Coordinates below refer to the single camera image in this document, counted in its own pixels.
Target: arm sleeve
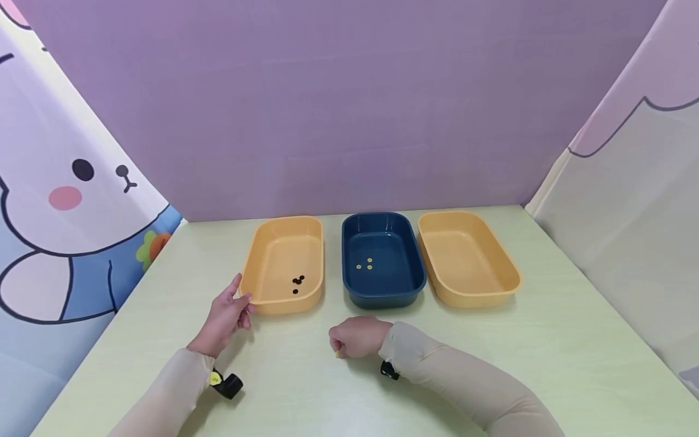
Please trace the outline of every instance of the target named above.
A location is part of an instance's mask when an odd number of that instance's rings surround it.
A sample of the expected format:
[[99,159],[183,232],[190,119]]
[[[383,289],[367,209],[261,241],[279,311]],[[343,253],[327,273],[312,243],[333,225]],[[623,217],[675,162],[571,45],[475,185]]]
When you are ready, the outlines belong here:
[[539,398],[517,379],[397,322],[379,351],[403,377],[441,394],[490,437],[562,437]]
[[176,437],[209,385],[214,359],[178,350],[109,437]]

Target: pink cheek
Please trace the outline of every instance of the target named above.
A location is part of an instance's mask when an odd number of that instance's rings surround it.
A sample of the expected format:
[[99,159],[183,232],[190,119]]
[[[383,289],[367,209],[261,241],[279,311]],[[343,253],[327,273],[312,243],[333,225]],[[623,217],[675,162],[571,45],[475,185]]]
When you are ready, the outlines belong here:
[[67,211],[80,205],[82,193],[75,187],[58,187],[48,195],[48,203],[59,211]]

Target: purple backdrop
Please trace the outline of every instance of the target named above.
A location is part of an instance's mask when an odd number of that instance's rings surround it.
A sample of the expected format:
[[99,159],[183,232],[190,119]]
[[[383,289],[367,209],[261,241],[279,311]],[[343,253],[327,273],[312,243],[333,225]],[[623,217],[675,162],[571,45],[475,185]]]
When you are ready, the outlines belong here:
[[188,220],[521,203],[664,0],[15,0]]

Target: plastic tray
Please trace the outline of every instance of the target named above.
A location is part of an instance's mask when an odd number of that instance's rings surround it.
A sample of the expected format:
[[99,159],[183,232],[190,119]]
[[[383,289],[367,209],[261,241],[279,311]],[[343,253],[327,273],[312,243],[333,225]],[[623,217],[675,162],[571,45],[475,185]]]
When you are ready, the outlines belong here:
[[517,267],[481,217],[466,211],[427,213],[417,227],[430,283],[447,305],[496,306],[517,290]]
[[323,224],[315,217],[264,222],[247,254],[241,293],[250,293],[260,314],[299,313],[323,292]]
[[408,219],[365,213],[343,223],[343,281],[360,308],[400,308],[415,302],[426,273]]

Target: table surface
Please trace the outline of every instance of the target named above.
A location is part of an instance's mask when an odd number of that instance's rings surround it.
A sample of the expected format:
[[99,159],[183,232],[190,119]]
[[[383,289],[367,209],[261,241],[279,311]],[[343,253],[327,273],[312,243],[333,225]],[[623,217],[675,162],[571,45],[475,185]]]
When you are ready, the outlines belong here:
[[[500,308],[456,310],[429,285],[380,312],[490,361],[527,384],[568,437],[696,436],[699,403],[518,206],[471,208],[522,274]],[[415,227],[424,211],[403,213]],[[335,358],[328,329],[364,313],[343,291],[340,227],[325,228],[326,290],[307,313],[256,317],[217,366],[244,392],[207,389],[183,436],[480,436],[436,394],[378,375],[379,361]],[[48,411],[34,436],[104,436],[204,321],[243,267],[263,220],[185,223]]]

